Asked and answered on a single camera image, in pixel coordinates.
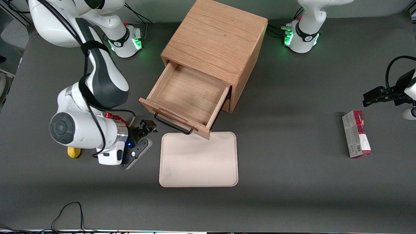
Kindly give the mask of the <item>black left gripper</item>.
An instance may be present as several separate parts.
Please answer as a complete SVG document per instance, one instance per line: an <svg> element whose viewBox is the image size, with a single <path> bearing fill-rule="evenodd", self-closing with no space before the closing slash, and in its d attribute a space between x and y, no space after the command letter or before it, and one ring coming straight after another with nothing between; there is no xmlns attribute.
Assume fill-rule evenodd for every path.
<svg viewBox="0 0 416 234"><path fill-rule="evenodd" d="M402 104L414 104L415 101L404 91L411 84L415 69L407 72L398 78L394 86L389 84L389 75L386 76L386 87L378 86L373 92L363 94L363 107L366 108L375 103L388 102L388 95L393 100L395 106Z"/></svg>

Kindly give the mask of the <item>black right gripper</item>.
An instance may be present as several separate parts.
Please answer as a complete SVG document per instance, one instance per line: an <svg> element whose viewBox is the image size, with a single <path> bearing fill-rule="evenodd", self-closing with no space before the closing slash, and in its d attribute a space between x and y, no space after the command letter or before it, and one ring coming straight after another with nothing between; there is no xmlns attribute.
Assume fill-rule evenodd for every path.
<svg viewBox="0 0 416 234"><path fill-rule="evenodd" d="M128 138L127 138L127 147L134 148L138 141L142 138L142 135L148 135L150 133L157 133L157 125L152 120L141 120L140 128L134 126L128 126Z"/></svg>

